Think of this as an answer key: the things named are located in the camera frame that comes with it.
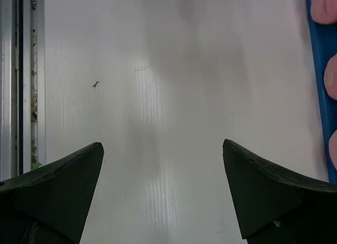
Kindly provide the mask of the pink plush striped body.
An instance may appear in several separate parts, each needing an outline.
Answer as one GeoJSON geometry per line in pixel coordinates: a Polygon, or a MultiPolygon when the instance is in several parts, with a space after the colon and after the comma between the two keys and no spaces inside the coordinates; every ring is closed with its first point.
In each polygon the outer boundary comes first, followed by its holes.
{"type": "Polygon", "coordinates": [[[329,97],[336,100],[337,98],[337,58],[334,55],[327,63],[324,72],[324,86],[329,97]]]}

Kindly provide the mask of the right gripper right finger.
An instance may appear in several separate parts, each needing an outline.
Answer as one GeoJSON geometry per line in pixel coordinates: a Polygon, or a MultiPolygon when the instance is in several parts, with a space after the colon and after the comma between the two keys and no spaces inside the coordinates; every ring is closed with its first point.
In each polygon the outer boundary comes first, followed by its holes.
{"type": "Polygon", "coordinates": [[[223,160],[242,239],[336,243],[336,185],[284,168],[228,139],[223,160]]]}

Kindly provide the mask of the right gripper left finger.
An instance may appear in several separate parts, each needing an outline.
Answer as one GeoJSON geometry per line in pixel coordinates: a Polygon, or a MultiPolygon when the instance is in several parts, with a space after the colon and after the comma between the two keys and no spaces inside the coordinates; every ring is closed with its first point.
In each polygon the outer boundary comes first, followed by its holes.
{"type": "Polygon", "coordinates": [[[79,243],[103,156],[95,142],[1,181],[1,243],[79,243]]]}

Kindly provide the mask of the pink frog plush striped shirt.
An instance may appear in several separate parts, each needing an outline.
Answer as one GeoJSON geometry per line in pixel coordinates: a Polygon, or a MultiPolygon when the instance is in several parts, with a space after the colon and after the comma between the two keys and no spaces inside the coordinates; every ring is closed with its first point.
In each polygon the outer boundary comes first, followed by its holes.
{"type": "Polygon", "coordinates": [[[336,23],[336,0],[311,0],[311,16],[317,23],[336,23]]]}

